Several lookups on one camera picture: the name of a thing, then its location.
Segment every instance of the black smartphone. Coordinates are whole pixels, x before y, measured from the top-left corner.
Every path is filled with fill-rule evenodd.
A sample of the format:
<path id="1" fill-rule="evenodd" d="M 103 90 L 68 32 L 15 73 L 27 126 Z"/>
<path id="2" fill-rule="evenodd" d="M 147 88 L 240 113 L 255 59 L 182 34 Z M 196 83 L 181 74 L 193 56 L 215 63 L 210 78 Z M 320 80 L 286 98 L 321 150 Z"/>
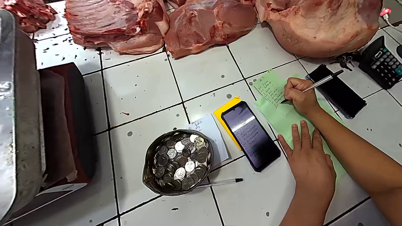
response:
<path id="1" fill-rule="evenodd" d="M 246 102 L 240 101 L 223 112 L 221 117 L 242 148 L 254 171 L 261 172 L 279 158 L 281 151 Z"/>
<path id="2" fill-rule="evenodd" d="M 333 72 L 328 69 L 325 64 L 321 64 L 313 72 L 308 74 L 306 79 L 318 82 L 331 74 L 333 74 Z M 354 118 L 356 114 L 367 105 L 365 100 L 338 77 L 327 81 L 317 87 L 317 89 L 348 119 Z"/>

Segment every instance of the yellow sticky note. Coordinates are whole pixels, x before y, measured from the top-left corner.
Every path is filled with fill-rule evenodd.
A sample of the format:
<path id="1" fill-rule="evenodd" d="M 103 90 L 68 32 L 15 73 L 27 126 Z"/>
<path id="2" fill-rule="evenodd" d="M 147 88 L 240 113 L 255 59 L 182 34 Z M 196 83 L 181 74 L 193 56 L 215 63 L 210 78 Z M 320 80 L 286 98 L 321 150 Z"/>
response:
<path id="1" fill-rule="evenodd" d="M 218 110 L 214 111 L 213 113 L 215 114 L 216 118 L 221 122 L 222 126 L 225 128 L 226 132 L 228 132 L 229 136 L 232 138 L 233 142 L 236 144 L 236 146 L 241 150 L 239 144 L 237 143 L 236 139 L 234 139 L 232 133 L 230 132 L 229 128 L 226 126 L 225 122 L 221 118 L 222 113 L 226 110 L 229 110 L 231 107 L 235 106 L 236 104 L 240 103 L 240 97 L 235 97 L 226 104 L 224 104 L 222 107 L 218 108 Z"/>

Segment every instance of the raw meat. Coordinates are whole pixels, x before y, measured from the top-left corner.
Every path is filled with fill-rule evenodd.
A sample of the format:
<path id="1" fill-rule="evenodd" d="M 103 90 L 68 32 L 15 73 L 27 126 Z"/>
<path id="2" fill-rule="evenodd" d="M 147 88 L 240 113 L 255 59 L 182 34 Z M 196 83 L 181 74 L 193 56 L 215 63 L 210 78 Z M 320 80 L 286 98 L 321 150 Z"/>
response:
<path id="1" fill-rule="evenodd" d="M 57 12 L 42 0 L 0 0 L 0 8 L 14 13 L 19 18 L 20 29 L 34 33 L 46 28 L 46 23 L 55 20 Z"/>
<path id="2" fill-rule="evenodd" d="M 251 4 L 240 0 L 189 0 L 169 14 L 167 50 L 179 58 L 247 34 L 257 21 Z"/>
<path id="3" fill-rule="evenodd" d="M 118 53 L 152 53 L 169 28 L 162 0 L 66 0 L 65 18 L 76 44 Z"/>
<path id="4" fill-rule="evenodd" d="M 260 21 L 268 21 L 289 52 L 332 57 L 358 49 L 378 30 L 382 0 L 256 0 Z"/>

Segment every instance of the paper note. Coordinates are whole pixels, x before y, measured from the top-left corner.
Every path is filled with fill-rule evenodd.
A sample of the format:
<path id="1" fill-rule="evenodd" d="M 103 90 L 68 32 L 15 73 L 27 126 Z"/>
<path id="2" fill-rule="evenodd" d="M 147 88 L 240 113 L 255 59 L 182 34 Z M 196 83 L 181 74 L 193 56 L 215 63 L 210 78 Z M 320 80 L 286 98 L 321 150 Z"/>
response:
<path id="1" fill-rule="evenodd" d="M 234 139 L 232 133 L 230 132 L 228 126 L 225 124 L 225 122 L 222 119 L 222 113 L 228 110 L 229 108 L 235 106 L 236 104 L 240 103 L 240 97 L 235 97 L 226 104 L 224 104 L 222 107 L 218 108 L 216 111 L 214 111 L 214 115 L 216 118 L 219 120 L 219 122 L 222 124 L 222 126 L 225 128 L 226 132 L 228 132 L 230 138 L 233 140 L 233 142 L 236 144 L 236 146 L 241 150 L 239 144 L 237 143 L 236 139 Z"/>
<path id="2" fill-rule="evenodd" d="M 201 119 L 192 122 L 187 125 L 186 129 L 197 130 L 208 137 L 213 148 L 212 166 L 215 166 L 229 158 L 221 132 L 219 131 L 212 114 L 208 114 Z"/>
<path id="3" fill-rule="evenodd" d="M 287 115 L 294 107 L 289 104 L 280 104 L 285 96 L 283 90 L 286 81 L 277 76 L 272 69 L 264 73 L 253 83 L 253 86 L 261 93 L 265 99 L 271 103 L 282 115 Z"/>
<path id="4" fill-rule="evenodd" d="M 317 97 L 318 103 L 320 106 L 328 112 L 332 117 L 338 120 L 341 124 L 345 125 L 341 118 L 337 114 L 335 114 L 329 106 L 328 102 L 325 99 Z M 308 129 L 310 131 L 310 135 L 314 130 L 313 123 L 307 120 L 303 114 L 299 113 L 295 108 L 291 109 L 286 116 L 284 116 L 277 108 L 275 108 L 269 101 L 265 98 L 261 97 L 257 102 L 255 102 L 257 108 L 261 111 L 261 113 L 265 116 L 265 118 L 271 123 L 271 125 L 275 128 L 275 130 L 282 134 L 286 142 L 289 144 L 291 148 L 293 148 L 292 142 L 292 133 L 291 133 L 291 125 L 297 124 L 299 125 L 299 132 L 300 132 L 300 121 L 305 120 L 308 125 Z M 336 180 L 338 181 L 345 175 L 345 169 L 339 163 L 339 161 L 335 158 L 332 154 L 331 150 L 329 149 L 327 143 L 324 139 L 322 139 L 324 152 L 331 156 L 331 160 L 334 163 L 334 168 L 336 171 Z"/>

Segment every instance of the coin bowl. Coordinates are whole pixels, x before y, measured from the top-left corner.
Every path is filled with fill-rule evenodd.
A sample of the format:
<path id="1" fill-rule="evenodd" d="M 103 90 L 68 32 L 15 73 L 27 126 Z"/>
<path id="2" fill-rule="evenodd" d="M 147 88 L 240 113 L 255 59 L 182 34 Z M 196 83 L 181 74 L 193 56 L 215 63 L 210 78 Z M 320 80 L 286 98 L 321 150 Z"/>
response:
<path id="1" fill-rule="evenodd" d="M 206 173 L 204 176 L 198 180 L 197 183 L 195 183 L 190 189 L 188 190 L 175 190 L 171 186 L 164 186 L 162 187 L 158 182 L 157 178 L 154 174 L 154 164 L 155 164 L 155 158 L 158 153 L 158 149 L 166 144 L 166 141 L 169 139 L 172 139 L 174 136 L 180 136 L 180 134 L 183 134 L 185 137 L 189 137 L 191 135 L 197 135 L 200 136 L 201 138 L 204 139 L 204 146 L 209 150 L 208 153 L 208 160 L 206 161 Z M 151 191 L 155 192 L 156 194 L 160 195 L 168 195 L 168 196 L 176 196 L 176 195 L 183 195 L 186 194 L 190 191 L 192 191 L 194 188 L 196 188 L 201 182 L 208 176 L 209 172 L 211 171 L 211 166 L 213 162 L 213 149 L 211 142 L 208 140 L 208 138 L 195 130 L 190 130 L 190 129 L 177 129 L 170 131 L 168 133 L 165 133 L 158 137 L 152 144 L 148 147 L 147 153 L 145 155 L 145 164 L 144 164 L 144 171 L 142 174 L 142 182 L 147 186 Z"/>

